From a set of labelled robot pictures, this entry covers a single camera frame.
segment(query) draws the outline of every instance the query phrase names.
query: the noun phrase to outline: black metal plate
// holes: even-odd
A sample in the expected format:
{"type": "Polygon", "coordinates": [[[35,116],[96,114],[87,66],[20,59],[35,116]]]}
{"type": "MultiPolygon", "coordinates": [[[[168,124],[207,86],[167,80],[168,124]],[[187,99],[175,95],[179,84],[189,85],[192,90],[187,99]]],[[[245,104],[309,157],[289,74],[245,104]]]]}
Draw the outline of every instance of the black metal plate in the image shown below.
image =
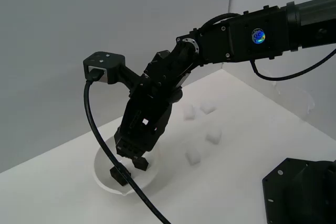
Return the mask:
{"type": "Polygon", "coordinates": [[[284,199],[284,188],[309,163],[313,161],[286,158],[272,172],[263,178],[264,200],[267,223],[295,224],[290,221],[284,199]]]}

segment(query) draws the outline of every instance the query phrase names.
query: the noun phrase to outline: robotic arm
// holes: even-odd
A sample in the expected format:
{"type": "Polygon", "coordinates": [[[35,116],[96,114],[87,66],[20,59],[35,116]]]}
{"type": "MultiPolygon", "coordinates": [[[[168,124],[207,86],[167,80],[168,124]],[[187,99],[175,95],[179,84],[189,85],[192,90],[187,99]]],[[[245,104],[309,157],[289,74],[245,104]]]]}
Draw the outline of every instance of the robotic arm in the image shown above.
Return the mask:
{"type": "Polygon", "coordinates": [[[200,29],[176,38],[175,48],[157,52],[141,76],[125,66],[122,55],[96,52],[84,60],[90,70],[104,70],[100,81],[122,82],[130,90],[122,123],[115,133],[117,153],[132,160],[152,150],[168,123],[172,104],[182,97],[181,84],[197,66],[281,56],[336,42],[336,0],[313,0],[243,15],[224,14],[200,29]]]}
{"type": "MultiPolygon", "coordinates": [[[[181,84],[194,68],[209,63],[250,61],[255,74],[263,79],[292,79],[326,62],[336,54],[336,49],[312,67],[280,78],[262,76],[255,60],[274,59],[284,51],[297,51],[299,47],[336,43],[335,30],[336,0],[313,0],[299,5],[291,2],[282,8],[264,6],[263,10],[253,13],[246,11],[243,15],[219,15],[200,29],[195,28],[189,34],[177,37],[176,46],[171,52],[157,52],[141,76],[125,66],[123,55],[95,52],[83,62],[87,79],[84,104],[92,132],[114,165],[110,170],[111,176],[122,185],[129,183],[160,221],[170,224],[101,137],[90,109],[89,88],[93,82],[122,82],[130,90],[130,100],[114,139],[120,156],[132,159],[136,168],[146,170],[148,163],[142,155],[151,151],[164,133],[172,104],[182,97],[181,84]]],[[[322,223],[320,219],[333,220],[328,223],[334,223],[335,162],[309,161],[311,165],[307,167],[308,161],[286,159],[268,174],[263,179],[268,221],[275,219],[279,223],[288,223],[287,218],[290,217],[299,220],[297,223],[307,223],[312,218],[318,220],[316,223],[322,223]],[[286,181],[274,180],[279,170],[283,169],[292,176],[286,176],[286,181]],[[284,191],[289,192],[287,201],[283,197],[284,191]],[[275,196],[277,206],[268,207],[267,199],[274,194],[278,194],[275,196]],[[291,210],[290,215],[285,206],[291,210]]]]}

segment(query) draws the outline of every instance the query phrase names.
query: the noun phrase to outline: cable connector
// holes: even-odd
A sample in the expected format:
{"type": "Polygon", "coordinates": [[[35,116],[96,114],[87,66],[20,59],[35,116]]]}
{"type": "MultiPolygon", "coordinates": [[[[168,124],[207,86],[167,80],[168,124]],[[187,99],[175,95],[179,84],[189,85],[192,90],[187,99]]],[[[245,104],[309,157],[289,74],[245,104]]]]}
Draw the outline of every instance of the cable connector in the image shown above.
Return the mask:
{"type": "Polygon", "coordinates": [[[85,77],[86,77],[87,81],[93,83],[95,81],[99,81],[100,78],[102,78],[103,75],[104,75],[104,70],[103,69],[94,68],[85,77]]]}

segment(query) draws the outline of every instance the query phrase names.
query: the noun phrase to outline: black mounting bracket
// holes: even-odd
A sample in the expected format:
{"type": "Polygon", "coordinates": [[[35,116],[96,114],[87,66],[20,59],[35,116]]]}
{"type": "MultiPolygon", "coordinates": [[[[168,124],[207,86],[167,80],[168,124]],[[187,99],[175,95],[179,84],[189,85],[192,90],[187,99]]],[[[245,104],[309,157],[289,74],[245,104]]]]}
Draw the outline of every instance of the black mounting bracket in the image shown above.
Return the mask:
{"type": "Polygon", "coordinates": [[[262,184],[267,223],[336,223],[335,162],[286,158],[262,184]]]}

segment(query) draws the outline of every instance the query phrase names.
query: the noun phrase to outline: white table surface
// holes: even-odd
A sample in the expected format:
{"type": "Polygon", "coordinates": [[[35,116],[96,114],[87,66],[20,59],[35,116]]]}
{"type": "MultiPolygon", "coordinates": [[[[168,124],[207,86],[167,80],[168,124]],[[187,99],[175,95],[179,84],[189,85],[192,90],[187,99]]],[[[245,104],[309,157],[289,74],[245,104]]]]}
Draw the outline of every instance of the white table surface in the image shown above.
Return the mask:
{"type": "MultiPolygon", "coordinates": [[[[144,190],[171,223],[266,223],[263,177],[286,157],[336,159],[335,140],[224,70],[183,93],[159,140],[163,167],[144,190]],[[183,121],[183,104],[202,101],[217,110],[183,121]],[[212,125],[223,129],[217,146],[204,141],[212,125]],[[184,156],[189,145],[202,156],[193,167],[184,156]]],[[[112,136],[120,122],[100,127],[102,136],[112,136]]],[[[136,195],[96,184],[98,148],[90,132],[1,173],[0,223],[159,223],[136,195]]]]}

